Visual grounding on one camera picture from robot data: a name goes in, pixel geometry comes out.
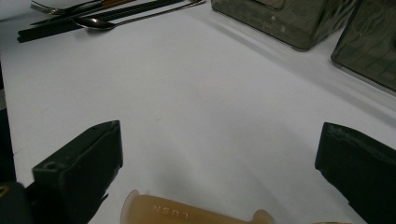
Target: cutlery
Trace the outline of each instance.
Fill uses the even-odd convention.
[[[48,24],[58,23],[60,21],[69,21],[75,17],[81,17],[81,16],[84,16],[87,14],[91,14],[93,12],[97,12],[97,11],[104,10],[104,9],[109,9],[112,7],[117,7],[119,5],[130,3],[133,1],[135,1],[135,0],[102,0],[102,1],[99,1],[98,2],[99,4],[97,4],[97,5],[93,4],[93,6],[84,7],[81,10],[76,10],[71,14],[64,14],[64,15],[57,16],[57,17],[47,19],[44,21],[38,21],[38,22],[32,23],[31,25],[44,25],[44,24],[48,25]]]
[[[37,3],[35,1],[32,1],[30,8],[33,10],[36,10],[38,12],[50,14],[50,15],[66,15],[66,14],[74,13],[76,10],[82,10],[86,7],[97,6],[100,4],[101,4],[100,0],[93,0],[93,1],[85,2],[85,3],[81,3],[78,5],[72,6],[72,7],[55,8],[55,7],[47,7],[42,4]]]
[[[113,23],[113,22],[109,22],[109,21],[102,21],[99,19],[95,19],[95,18],[74,18],[73,21],[85,28],[89,28],[89,29],[95,29],[95,30],[111,30],[116,28],[117,26],[129,23],[129,22],[133,22],[133,21],[141,21],[147,18],[151,18],[151,17],[156,17],[156,16],[160,16],[166,13],[170,13],[170,12],[174,12],[174,11],[178,11],[184,8],[188,8],[188,7],[195,7],[198,5],[201,5],[203,3],[205,3],[206,0],[194,0],[191,1],[191,3],[181,6],[181,7],[175,7],[169,10],[165,10],[162,12],[158,12],[158,13],[154,13],[154,14],[150,14],[147,16],[143,16],[143,17],[138,17],[138,18],[134,18],[131,20],[127,20],[127,21],[122,21],[119,23]]]
[[[89,16],[88,18],[97,18],[103,21],[113,21],[127,16],[132,16],[138,13],[143,13],[160,7],[170,6],[175,3],[183,2],[184,0],[157,0],[151,1],[131,7],[119,8],[111,11],[106,11]],[[31,29],[21,30],[18,41],[20,43],[44,38],[52,35],[58,35],[69,31],[80,29],[81,26],[75,24],[73,21],[62,21],[56,24],[42,25]]]

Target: chopstick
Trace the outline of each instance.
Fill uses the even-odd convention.
[[[150,11],[159,7],[166,7],[175,3],[182,2],[183,0],[157,0],[153,2],[148,2],[132,7],[124,7],[120,9],[111,10],[108,12],[98,13],[87,18],[95,18],[103,21],[113,21],[126,16],[132,16],[138,13]],[[20,43],[36,40],[39,38],[48,37],[51,35],[58,35],[65,32],[80,29],[79,25],[75,24],[73,21],[62,21],[56,24],[42,25],[31,29],[21,30],[18,32],[20,37],[18,41]]]

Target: metal spoon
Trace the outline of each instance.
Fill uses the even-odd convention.
[[[191,3],[181,6],[181,7],[175,7],[169,10],[165,10],[162,12],[158,12],[158,13],[154,13],[154,14],[150,14],[147,16],[143,16],[143,17],[138,17],[138,18],[134,18],[128,21],[122,21],[119,23],[113,23],[113,22],[109,22],[109,21],[102,21],[102,20],[98,20],[98,19],[90,19],[90,18],[74,18],[73,22],[75,22],[77,25],[85,27],[85,28],[89,28],[89,29],[95,29],[95,30],[111,30],[116,28],[117,26],[129,23],[129,22],[133,22],[133,21],[141,21],[147,18],[151,18],[151,17],[156,17],[156,16],[160,16],[162,14],[166,14],[169,12],[174,12],[174,11],[178,11],[184,8],[188,8],[188,7],[195,7],[198,5],[201,5],[203,3],[205,3],[206,0],[194,0]]]

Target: dark green container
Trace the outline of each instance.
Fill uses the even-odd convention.
[[[306,51],[342,28],[357,0],[212,0],[213,10]]]
[[[332,54],[336,66],[396,93],[396,0],[360,0]]]

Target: white tabletop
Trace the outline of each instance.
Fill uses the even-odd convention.
[[[19,44],[17,32],[43,19],[29,4],[0,2],[7,109],[25,186],[49,154],[119,119],[124,166],[90,223],[119,223],[133,189],[244,220],[265,209],[279,224],[365,223],[315,170],[320,131],[333,122],[396,148],[396,98],[332,66],[339,32],[301,53],[208,2],[110,32]]]

